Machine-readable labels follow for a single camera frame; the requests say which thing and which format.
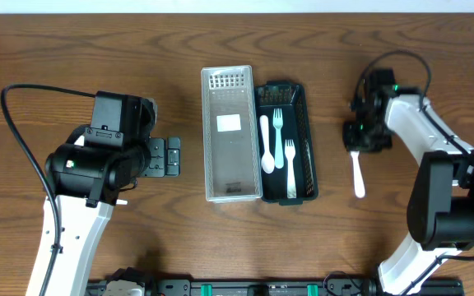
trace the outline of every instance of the metal bracket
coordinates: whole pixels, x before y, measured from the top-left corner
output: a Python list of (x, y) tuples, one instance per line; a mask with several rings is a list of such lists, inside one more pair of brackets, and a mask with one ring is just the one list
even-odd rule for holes
[(180, 138), (171, 136), (149, 139), (151, 162), (140, 177), (177, 177), (180, 175)]
[(107, 280), (98, 283), (87, 283), (86, 292), (83, 296), (102, 296), (107, 289)]
[(191, 284), (189, 280), (159, 280), (157, 295), (190, 296)]
[[(352, 279), (359, 287), (363, 286), (364, 280)], [(327, 280), (327, 288), (335, 295), (361, 296), (362, 291), (356, 288), (351, 280), (348, 279), (329, 279)]]

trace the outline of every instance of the cutlery tray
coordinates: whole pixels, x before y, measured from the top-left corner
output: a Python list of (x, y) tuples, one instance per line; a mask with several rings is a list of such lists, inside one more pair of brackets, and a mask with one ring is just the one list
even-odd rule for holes
[(274, 168), (272, 173), (261, 169), (263, 196), (266, 202), (278, 202), (282, 206), (298, 205), (303, 201), (313, 200), (318, 196), (318, 180), (314, 165), (314, 152), (310, 136), (309, 115), (306, 108), (304, 88), (289, 81), (269, 81), (265, 86), (258, 86), (255, 92), (255, 106), (258, 126), (259, 153), (264, 154), (263, 139), (260, 132), (259, 118), (268, 116), (270, 152), (275, 155), (276, 129), (273, 126), (274, 109), (282, 110), (283, 127), (281, 143), (285, 155), (285, 140), (292, 139), (295, 144), (294, 176), (296, 198), (286, 197), (286, 180), (288, 165), (281, 169)]
[(250, 66), (201, 71), (206, 199), (253, 201), (263, 194)]

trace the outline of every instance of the white label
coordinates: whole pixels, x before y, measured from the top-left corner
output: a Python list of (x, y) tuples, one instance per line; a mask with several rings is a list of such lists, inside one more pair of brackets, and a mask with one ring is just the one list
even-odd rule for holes
[(217, 116), (217, 131), (240, 131), (240, 116), (238, 114)]

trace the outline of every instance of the wooden table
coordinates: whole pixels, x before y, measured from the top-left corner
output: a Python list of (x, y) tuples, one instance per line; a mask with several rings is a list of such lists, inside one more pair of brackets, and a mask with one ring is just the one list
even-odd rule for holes
[[(474, 145), (474, 15), (78, 15), (0, 16), (0, 90), (30, 82), (152, 97), (154, 136), (180, 136), (179, 178), (140, 179), (126, 192), (91, 271), (101, 279), (135, 266), (196, 279), (315, 278), (334, 270), (368, 275), (407, 233), (417, 165), (394, 139), (360, 157), (367, 197), (353, 196), (342, 123), (357, 77), (377, 55), (407, 49), (433, 71), (436, 112)], [(253, 67), (256, 85), (305, 85), (320, 196), (302, 206), (205, 200), (200, 71)], [(423, 85), (414, 60), (392, 58), (402, 84)], [(15, 90), (9, 107), (43, 163), (73, 128), (91, 120), (93, 100)], [(22, 295), (40, 242), (44, 192), (0, 109), (0, 295)], [(474, 295), (474, 262), (448, 262)]]

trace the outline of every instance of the plastic fork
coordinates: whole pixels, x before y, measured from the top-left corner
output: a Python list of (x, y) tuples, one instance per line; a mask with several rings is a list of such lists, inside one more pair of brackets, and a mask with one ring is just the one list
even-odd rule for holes
[(286, 197), (296, 198), (297, 194), (295, 191), (295, 178), (294, 178), (295, 146), (294, 146), (294, 141), (291, 139), (287, 139), (285, 141), (285, 156), (286, 156), (286, 162), (288, 163), (288, 175), (286, 177)]
[(276, 168), (281, 169), (285, 165), (285, 158), (283, 157), (283, 145), (281, 139), (281, 129), (283, 127), (283, 112), (277, 108), (273, 110), (272, 124), (276, 129)]

